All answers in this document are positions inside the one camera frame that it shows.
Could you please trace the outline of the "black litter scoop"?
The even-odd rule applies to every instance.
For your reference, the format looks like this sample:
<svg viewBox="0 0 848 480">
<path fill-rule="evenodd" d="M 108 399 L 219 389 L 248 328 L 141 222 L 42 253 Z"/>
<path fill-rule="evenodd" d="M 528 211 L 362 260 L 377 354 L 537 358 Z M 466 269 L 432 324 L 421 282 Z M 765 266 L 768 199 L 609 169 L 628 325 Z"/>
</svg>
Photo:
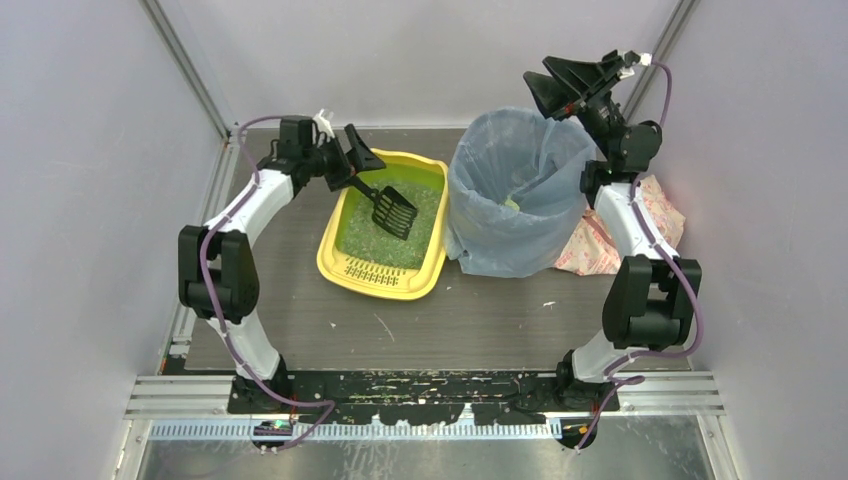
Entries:
<svg viewBox="0 0 848 480">
<path fill-rule="evenodd" d="M 358 176 L 348 185 L 362 193 L 373 204 L 371 218 L 374 224 L 388 234 L 406 241 L 418 215 L 418 209 L 392 186 L 377 189 Z"/>
</svg>

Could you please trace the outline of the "yellow litter box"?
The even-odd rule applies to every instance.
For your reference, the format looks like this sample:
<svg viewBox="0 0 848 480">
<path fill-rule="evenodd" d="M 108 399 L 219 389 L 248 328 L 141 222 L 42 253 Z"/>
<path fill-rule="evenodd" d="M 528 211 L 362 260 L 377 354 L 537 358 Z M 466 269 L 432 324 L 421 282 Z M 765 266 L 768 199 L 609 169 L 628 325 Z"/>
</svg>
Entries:
<svg viewBox="0 0 848 480">
<path fill-rule="evenodd" d="M 355 204 L 353 200 L 347 199 L 353 187 L 345 187 L 341 190 L 318 248 L 317 267 L 325 279 L 348 290 L 384 299 L 416 300 L 434 288 L 446 257 L 442 237 L 448 209 L 448 167 L 442 161 L 413 153 L 377 148 L 372 151 L 385 162 L 386 168 L 358 174 L 366 184 L 379 180 L 411 182 L 442 192 L 424 262 L 419 269 L 404 269 L 342 253 L 338 249 L 340 226 L 351 218 Z"/>
</svg>

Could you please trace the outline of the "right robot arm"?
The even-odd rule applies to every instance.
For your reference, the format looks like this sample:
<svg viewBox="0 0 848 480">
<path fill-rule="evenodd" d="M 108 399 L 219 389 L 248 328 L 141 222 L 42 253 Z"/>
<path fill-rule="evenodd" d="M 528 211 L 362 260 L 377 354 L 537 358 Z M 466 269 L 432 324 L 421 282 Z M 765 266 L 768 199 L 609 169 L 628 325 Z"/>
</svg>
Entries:
<svg viewBox="0 0 848 480">
<path fill-rule="evenodd" d="M 635 67 L 652 63 L 651 55 L 634 51 L 612 51 L 596 62 L 547 56 L 544 73 L 523 75 L 540 113 L 577 118 L 602 154 L 586 164 L 579 188 L 620 258 L 601 330 L 557 366 L 552 393 L 563 406 L 598 407 L 620 385 L 618 370 L 642 356 L 668 356 L 669 347 L 686 342 L 697 317 L 701 267 L 665 240 L 639 186 L 662 145 L 662 125 L 628 122 L 612 98 Z"/>
</svg>

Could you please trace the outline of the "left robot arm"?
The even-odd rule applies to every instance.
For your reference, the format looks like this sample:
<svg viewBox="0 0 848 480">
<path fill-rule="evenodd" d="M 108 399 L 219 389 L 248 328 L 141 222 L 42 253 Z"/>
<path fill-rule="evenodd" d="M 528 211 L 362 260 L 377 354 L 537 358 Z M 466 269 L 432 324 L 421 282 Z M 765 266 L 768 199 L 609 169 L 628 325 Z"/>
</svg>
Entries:
<svg viewBox="0 0 848 480">
<path fill-rule="evenodd" d="M 245 187 L 223 211 L 178 235 L 178 297 L 219 335 L 236 366 L 238 400 L 251 408 L 317 408 L 326 401 L 292 398 L 283 356 L 269 341 L 259 318 L 260 281 L 253 246 L 270 220 L 313 178 L 339 190 L 362 171 L 381 169 L 356 127 L 344 128 L 342 146 L 327 115 L 279 115 L 270 151 L 256 158 L 245 144 L 247 129 L 235 133 L 251 169 Z"/>
</svg>

